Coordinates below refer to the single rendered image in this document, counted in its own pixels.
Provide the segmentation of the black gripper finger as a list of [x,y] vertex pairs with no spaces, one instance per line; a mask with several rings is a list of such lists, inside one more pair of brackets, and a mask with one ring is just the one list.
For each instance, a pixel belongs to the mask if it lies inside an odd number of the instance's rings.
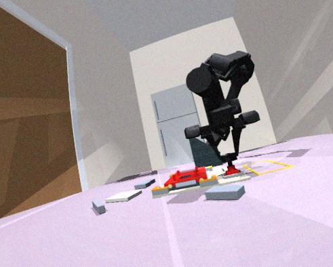
[[220,153],[218,151],[218,147],[215,143],[214,137],[212,134],[206,135],[206,136],[202,136],[201,139],[206,139],[208,141],[208,143],[211,145],[211,147],[214,149],[214,152],[216,152],[217,157],[219,158],[219,160],[221,160],[220,158]]
[[239,156],[239,140],[240,140],[241,132],[242,132],[242,129],[245,127],[246,126],[243,125],[241,127],[236,127],[231,130],[232,137],[233,137],[233,144],[234,144],[235,153],[236,153],[237,157]]

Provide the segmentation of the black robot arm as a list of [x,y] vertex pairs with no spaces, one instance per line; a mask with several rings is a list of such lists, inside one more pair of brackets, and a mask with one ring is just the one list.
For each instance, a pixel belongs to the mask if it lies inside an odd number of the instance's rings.
[[[213,103],[207,104],[208,119],[213,126],[234,122],[235,115],[241,113],[237,97],[242,86],[253,75],[255,65],[250,58],[251,55],[243,51],[236,51],[227,56],[214,53],[204,63],[201,63],[199,68],[194,68],[188,73],[187,88],[200,96],[203,103],[210,98],[223,96],[219,79],[226,82],[231,81],[227,98],[221,99],[221,104],[216,106]],[[230,127],[211,131],[217,147],[221,140],[227,140],[229,133]]]

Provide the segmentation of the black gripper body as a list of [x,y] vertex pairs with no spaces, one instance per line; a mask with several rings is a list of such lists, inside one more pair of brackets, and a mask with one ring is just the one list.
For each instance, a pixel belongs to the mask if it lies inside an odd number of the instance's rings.
[[[216,97],[210,98],[209,100],[206,100],[203,103],[207,119],[208,119],[207,104],[213,103],[214,106],[219,105],[219,104],[221,104],[221,101],[220,101],[221,99],[224,99],[224,97],[216,96]],[[236,127],[241,127],[243,125],[253,124],[259,120],[260,120],[260,116],[259,116],[258,112],[253,110],[250,112],[241,113],[238,116],[238,118],[235,118],[234,122],[221,123],[220,125],[216,125],[216,126],[213,126],[213,123],[210,123],[209,119],[208,119],[209,125],[205,125],[203,127],[200,127],[199,125],[186,127],[184,130],[184,134],[185,134],[186,139],[191,139],[191,138],[199,137],[200,135],[201,136],[209,135],[211,133],[211,131],[214,131],[214,130],[218,130],[218,129],[222,129],[222,128],[230,127],[230,126],[232,126],[232,128],[234,129]]]

